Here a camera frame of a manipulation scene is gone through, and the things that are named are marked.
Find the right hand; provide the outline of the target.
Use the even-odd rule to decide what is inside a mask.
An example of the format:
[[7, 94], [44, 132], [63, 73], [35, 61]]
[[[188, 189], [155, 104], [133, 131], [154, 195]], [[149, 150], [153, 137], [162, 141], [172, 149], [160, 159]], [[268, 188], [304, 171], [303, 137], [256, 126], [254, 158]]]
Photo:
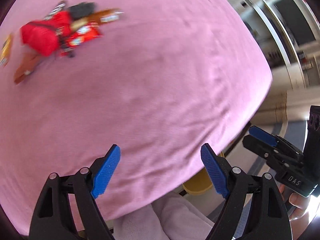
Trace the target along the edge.
[[307, 211], [310, 198], [305, 198], [294, 192], [290, 195], [289, 202], [296, 208], [290, 216], [290, 224], [293, 239], [298, 239], [310, 224], [309, 212]]

